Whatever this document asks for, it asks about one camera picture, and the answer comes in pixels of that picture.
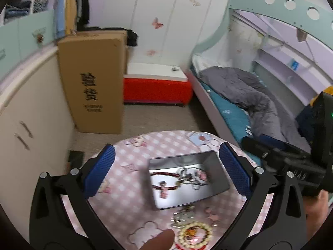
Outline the person's right hand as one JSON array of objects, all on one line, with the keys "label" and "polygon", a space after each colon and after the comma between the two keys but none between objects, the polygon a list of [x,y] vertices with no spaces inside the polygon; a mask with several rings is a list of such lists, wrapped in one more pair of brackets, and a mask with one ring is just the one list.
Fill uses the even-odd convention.
[{"label": "person's right hand", "polygon": [[307,239],[310,240],[327,218],[328,192],[321,190],[318,196],[304,196],[303,203],[307,222]]}]

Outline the person's left hand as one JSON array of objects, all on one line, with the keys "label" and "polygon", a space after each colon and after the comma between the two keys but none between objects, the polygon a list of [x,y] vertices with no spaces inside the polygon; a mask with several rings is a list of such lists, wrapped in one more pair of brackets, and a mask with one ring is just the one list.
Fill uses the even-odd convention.
[{"label": "person's left hand", "polygon": [[174,243],[175,233],[171,229],[164,230],[156,237],[148,240],[140,250],[170,250]]}]

